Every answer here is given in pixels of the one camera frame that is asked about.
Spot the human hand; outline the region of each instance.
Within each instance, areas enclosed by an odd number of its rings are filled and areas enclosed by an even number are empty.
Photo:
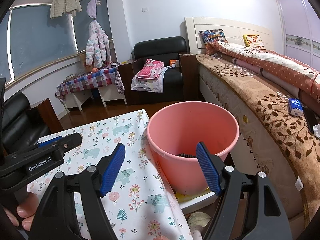
[[[39,205],[39,200],[36,194],[28,192],[28,198],[17,207],[17,214],[24,218],[22,222],[22,226],[25,230],[30,231],[31,224],[33,222],[33,218],[36,213],[36,209]],[[17,227],[19,226],[19,222],[17,218],[12,215],[12,213],[4,208],[4,211],[8,215],[11,222]]]
[[[165,236],[158,236],[155,240],[169,240]]]

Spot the white wall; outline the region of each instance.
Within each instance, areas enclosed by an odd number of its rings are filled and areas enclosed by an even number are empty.
[[[4,100],[19,91],[27,96],[31,105],[49,98],[56,115],[59,118],[63,117],[67,112],[60,100],[55,97],[56,87],[68,75],[84,70],[79,60],[79,57],[74,57],[36,72],[6,89]]]
[[[118,62],[132,59],[132,45],[128,35],[127,17],[123,0],[107,0],[108,15]]]
[[[281,20],[276,0],[124,0],[131,44],[171,36],[187,37],[185,17],[215,17],[270,29],[275,51],[283,53]]]

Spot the smartphone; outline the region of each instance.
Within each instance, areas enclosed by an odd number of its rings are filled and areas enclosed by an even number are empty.
[[[315,113],[312,110],[307,109],[305,107],[303,107],[302,109],[303,109],[304,117],[306,118],[306,121],[307,121],[309,131],[313,133],[313,126],[318,124],[318,121],[315,117]]]

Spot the sticker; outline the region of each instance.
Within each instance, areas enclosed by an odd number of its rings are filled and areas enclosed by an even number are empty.
[[[300,177],[298,177],[297,182],[296,182],[294,185],[296,186],[296,188],[297,188],[298,191],[302,190],[303,184],[302,184],[302,182],[301,182]]]
[[[248,118],[245,115],[243,116],[242,120],[244,123],[248,123]]]

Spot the pink folded cloth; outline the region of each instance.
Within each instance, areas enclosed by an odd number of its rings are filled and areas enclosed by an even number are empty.
[[[153,59],[147,59],[142,70],[140,70],[137,74],[137,80],[157,80],[163,67],[163,62]]]

